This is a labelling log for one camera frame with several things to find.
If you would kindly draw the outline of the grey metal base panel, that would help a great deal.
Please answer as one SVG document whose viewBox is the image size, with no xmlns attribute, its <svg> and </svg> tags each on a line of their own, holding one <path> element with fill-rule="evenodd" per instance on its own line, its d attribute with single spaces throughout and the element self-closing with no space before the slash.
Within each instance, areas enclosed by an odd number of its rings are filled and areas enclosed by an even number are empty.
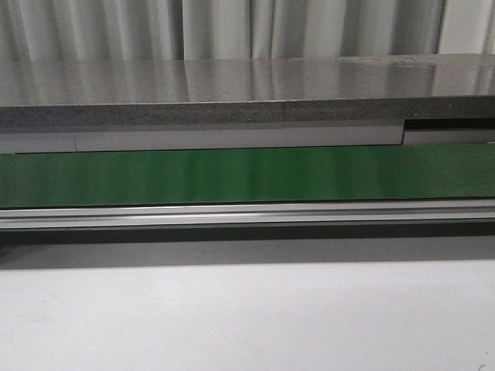
<svg viewBox="0 0 495 371">
<path fill-rule="evenodd" d="M 1 152 L 54 153 L 348 145 L 475 144 L 494 140 L 492 118 L 367 119 L 123 128 L 3 129 Z"/>
</svg>

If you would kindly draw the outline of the green conveyor belt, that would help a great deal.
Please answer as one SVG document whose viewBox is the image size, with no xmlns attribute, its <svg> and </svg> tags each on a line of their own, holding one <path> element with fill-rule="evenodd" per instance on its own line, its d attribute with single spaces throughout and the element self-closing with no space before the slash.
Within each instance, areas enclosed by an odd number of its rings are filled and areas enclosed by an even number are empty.
<svg viewBox="0 0 495 371">
<path fill-rule="evenodd" d="M 1 157 L 2 208 L 481 198 L 493 194 L 492 144 Z"/>
</svg>

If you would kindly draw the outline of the dark granite slab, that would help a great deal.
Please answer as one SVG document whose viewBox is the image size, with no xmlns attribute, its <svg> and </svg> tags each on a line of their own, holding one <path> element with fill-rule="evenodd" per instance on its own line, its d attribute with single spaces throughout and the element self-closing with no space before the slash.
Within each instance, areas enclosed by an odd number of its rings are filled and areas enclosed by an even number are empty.
<svg viewBox="0 0 495 371">
<path fill-rule="evenodd" d="M 1 65 L 4 132 L 493 116 L 475 54 Z"/>
</svg>

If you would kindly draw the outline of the white pleated curtain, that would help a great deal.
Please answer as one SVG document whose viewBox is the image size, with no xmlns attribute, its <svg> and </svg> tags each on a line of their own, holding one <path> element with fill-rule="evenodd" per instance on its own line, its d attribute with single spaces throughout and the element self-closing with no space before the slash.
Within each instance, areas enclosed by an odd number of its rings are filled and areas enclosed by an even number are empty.
<svg viewBox="0 0 495 371">
<path fill-rule="evenodd" d="M 492 1 L 3 1 L 1 58 L 491 54 Z"/>
</svg>

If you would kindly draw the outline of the aluminium conveyor frame rail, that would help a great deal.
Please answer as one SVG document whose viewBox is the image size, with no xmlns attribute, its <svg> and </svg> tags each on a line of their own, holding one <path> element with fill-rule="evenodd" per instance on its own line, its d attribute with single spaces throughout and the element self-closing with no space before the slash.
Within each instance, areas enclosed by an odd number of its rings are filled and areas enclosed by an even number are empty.
<svg viewBox="0 0 495 371">
<path fill-rule="evenodd" d="M 4 209 L 2 230 L 488 220 L 493 199 Z"/>
</svg>

